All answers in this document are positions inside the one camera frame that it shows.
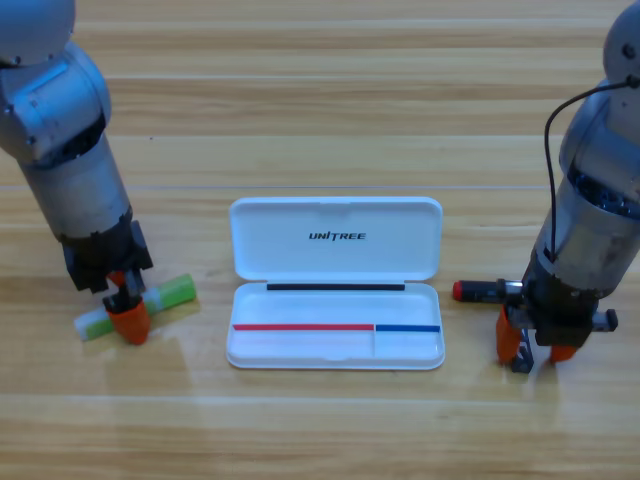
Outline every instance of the black strip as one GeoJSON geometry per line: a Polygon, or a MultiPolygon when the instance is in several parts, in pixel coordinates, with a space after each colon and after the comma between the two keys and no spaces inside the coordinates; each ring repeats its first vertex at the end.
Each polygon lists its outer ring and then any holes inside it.
{"type": "Polygon", "coordinates": [[[267,290],[385,290],[385,291],[393,291],[393,292],[401,292],[405,289],[405,285],[400,284],[390,284],[390,285],[379,285],[379,284],[355,284],[355,283],[275,283],[267,284],[267,290]]]}

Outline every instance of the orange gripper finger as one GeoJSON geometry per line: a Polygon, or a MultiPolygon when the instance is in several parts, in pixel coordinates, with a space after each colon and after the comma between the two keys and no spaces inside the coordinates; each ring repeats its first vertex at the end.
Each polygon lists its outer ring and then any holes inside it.
{"type": "Polygon", "coordinates": [[[114,330],[129,343],[142,345],[147,340],[151,330],[151,317],[143,301],[140,301],[137,307],[123,313],[109,312],[109,318],[114,330]]]}
{"type": "Polygon", "coordinates": [[[507,309],[503,305],[500,310],[500,317],[496,323],[496,346],[498,350],[498,360],[505,365],[518,354],[522,333],[517,328],[513,328],[507,318],[507,309]]]}
{"type": "Polygon", "coordinates": [[[124,273],[123,272],[112,272],[107,275],[107,278],[113,282],[113,284],[120,288],[125,284],[124,273]]]}
{"type": "Polygon", "coordinates": [[[551,347],[551,363],[566,362],[570,360],[578,351],[576,347],[564,347],[562,345],[553,345],[551,347]]]}

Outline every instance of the open case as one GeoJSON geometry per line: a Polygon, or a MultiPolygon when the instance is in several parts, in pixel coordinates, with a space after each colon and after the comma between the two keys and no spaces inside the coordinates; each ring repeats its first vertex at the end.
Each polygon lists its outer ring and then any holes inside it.
{"type": "Polygon", "coordinates": [[[425,197],[245,198],[227,358],[240,368],[429,370],[445,342],[442,208],[425,197]]]}

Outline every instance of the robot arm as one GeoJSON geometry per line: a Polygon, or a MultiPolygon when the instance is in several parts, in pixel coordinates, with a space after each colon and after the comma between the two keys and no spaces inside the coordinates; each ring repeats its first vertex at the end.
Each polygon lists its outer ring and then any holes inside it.
{"type": "Polygon", "coordinates": [[[521,282],[458,282],[460,301],[502,304],[498,357],[528,372],[529,329],[551,346],[552,361],[571,358],[594,331],[610,332],[615,311],[598,313],[640,250],[640,2],[624,11],[604,47],[607,78],[620,85],[589,97],[576,113],[560,152],[564,178],[521,282]]]}
{"type": "Polygon", "coordinates": [[[122,274],[105,299],[118,314],[139,305],[152,261],[105,134],[107,84],[70,41],[74,22],[74,0],[0,2],[0,148],[18,161],[76,288],[104,291],[122,274]]]}

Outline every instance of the wooden table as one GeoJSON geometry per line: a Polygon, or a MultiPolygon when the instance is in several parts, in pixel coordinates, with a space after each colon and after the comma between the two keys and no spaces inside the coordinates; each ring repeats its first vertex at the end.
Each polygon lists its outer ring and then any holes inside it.
{"type": "MultiPolygon", "coordinates": [[[[630,0],[81,0],[110,141],[156,268],[199,302],[144,346],[83,344],[74,290],[0,158],[0,476],[22,479],[640,478],[640,269],[614,334],[530,377],[460,278],[519,278],[549,207],[541,133],[602,78],[630,0]],[[427,195],[445,212],[447,359],[432,372],[232,368],[227,213],[256,195],[427,195]]],[[[574,110],[557,121],[553,147],[574,110]]]]}

